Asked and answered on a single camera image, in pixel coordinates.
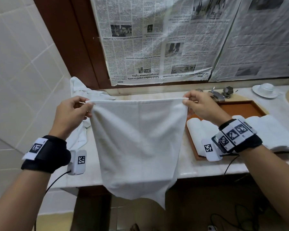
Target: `forearm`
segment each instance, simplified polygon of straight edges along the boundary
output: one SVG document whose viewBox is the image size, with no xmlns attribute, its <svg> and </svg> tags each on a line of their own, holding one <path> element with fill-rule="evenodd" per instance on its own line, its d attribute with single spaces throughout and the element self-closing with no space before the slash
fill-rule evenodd
<svg viewBox="0 0 289 231">
<path fill-rule="evenodd" d="M 0 198 L 0 231 L 32 230 L 50 175 L 30 170 L 20 173 Z"/>
<path fill-rule="evenodd" d="M 289 223 L 289 165 L 263 145 L 240 153 L 256 183 Z"/>
</svg>

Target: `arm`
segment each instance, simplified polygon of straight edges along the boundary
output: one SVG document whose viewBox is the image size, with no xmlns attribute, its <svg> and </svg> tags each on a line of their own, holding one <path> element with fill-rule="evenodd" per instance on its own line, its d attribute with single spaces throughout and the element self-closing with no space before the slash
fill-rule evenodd
<svg viewBox="0 0 289 231">
<path fill-rule="evenodd" d="M 183 101 L 189 113 L 195 112 L 217 126 L 232 119 L 207 93 L 193 90 L 184 97 L 189 98 Z M 263 145 L 239 154 L 262 192 L 289 223 L 289 165 Z"/>
<path fill-rule="evenodd" d="M 84 97 L 64 100 L 57 107 L 49 135 L 66 140 L 82 120 L 91 117 Z M 31 231 L 50 179 L 50 173 L 24 170 L 0 198 L 0 231 Z"/>
</svg>

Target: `wooden tray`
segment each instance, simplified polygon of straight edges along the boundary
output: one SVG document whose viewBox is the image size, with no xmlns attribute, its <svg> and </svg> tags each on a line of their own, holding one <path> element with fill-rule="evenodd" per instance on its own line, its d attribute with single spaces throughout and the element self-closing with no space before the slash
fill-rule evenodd
<svg viewBox="0 0 289 231">
<path fill-rule="evenodd" d="M 217 104 L 224 111 L 226 111 L 230 116 L 241 115 L 246 119 L 252 116 L 262 117 L 266 115 L 266 113 L 252 100 L 227 101 L 227 102 L 222 102 L 222 103 L 217 103 Z M 192 116 L 186 119 L 186 122 L 191 118 L 199 118 L 200 120 L 202 120 L 202 118 L 198 117 L 196 114 L 193 114 Z M 189 143 L 192 147 L 196 160 L 207 160 L 204 156 L 198 155 L 186 124 L 185 124 L 185 130 L 186 130 L 186 134 L 187 134 Z"/>
</svg>

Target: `black cable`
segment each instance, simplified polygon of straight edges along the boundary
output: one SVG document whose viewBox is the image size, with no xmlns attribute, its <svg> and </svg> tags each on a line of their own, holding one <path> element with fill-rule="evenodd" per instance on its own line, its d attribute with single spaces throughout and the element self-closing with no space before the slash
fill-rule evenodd
<svg viewBox="0 0 289 231">
<path fill-rule="evenodd" d="M 239 216 L 238 216 L 238 209 L 237 209 L 239 206 L 245 208 L 249 212 L 251 218 L 248 218 L 248 219 L 245 219 L 243 221 L 240 221 L 239 220 Z M 231 222 L 227 221 L 224 217 L 222 217 L 220 214 L 214 213 L 214 214 L 211 214 L 211 216 L 210 216 L 210 221 L 211 221 L 211 224 L 213 226 L 215 226 L 214 223 L 213 223 L 213 219 L 212 219 L 213 216 L 219 216 L 224 221 L 226 221 L 229 225 L 231 225 L 231 226 L 233 226 L 233 227 L 235 227 L 237 229 L 243 230 L 243 231 L 259 231 L 258 216 L 253 215 L 253 213 L 247 207 L 245 207 L 245 206 L 243 206 L 241 204 L 236 204 L 235 205 L 235 216 L 236 216 L 238 225 L 232 224 Z M 252 230 L 248 230 L 248 229 L 244 229 L 243 228 L 243 224 L 245 222 L 247 222 L 247 221 L 250 221 L 252 223 Z"/>
<path fill-rule="evenodd" d="M 235 159 L 237 159 L 239 156 L 240 156 L 240 155 L 236 156 L 236 157 L 229 163 L 228 167 L 226 168 L 226 171 L 224 172 L 224 175 L 226 174 L 226 172 L 227 172 L 229 166 L 232 164 L 232 162 L 234 162 Z"/>
<path fill-rule="evenodd" d="M 67 172 L 65 172 L 64 174 L 62 174 L 60 177 L 58 177 L 56 180 L 54 180 L 54 182 L 47 188 L 45 194 L 49 191 L 50 187 L 52 187 L 52 185 L 53 185 L 56 181 L 58 181 L 63 175 L 66 175 L 66 174 L 68 174 L 69 172 L 72 172 L 72 171 L 71 171 L 71 170 L 70 170 L 70 171 L 67 171 Z M 35 223 L 34 223 L 34 231 L 36 231 L 36 220 L 35 220 Z"/>
</svg>

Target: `metal tap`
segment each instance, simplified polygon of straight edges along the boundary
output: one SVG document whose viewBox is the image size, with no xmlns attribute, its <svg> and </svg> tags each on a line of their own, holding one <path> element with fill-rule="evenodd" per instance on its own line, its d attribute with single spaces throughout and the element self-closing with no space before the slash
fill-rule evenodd
<svg viewBox="0 0 289 231">
<path fill-rule="evenodd" d="M 225 97 L 224 97 L 222 94 L 220 94 L 218 91 L 214 91 L 214 89 L 215 89 L 215 87 L 213 87 L 212 90 L 209 91 L 210 93 L 213 94 L 213 97 L 214 97 L 216 100 L 218 100 L 219 102 L 225 101 Z"/>
</svg>

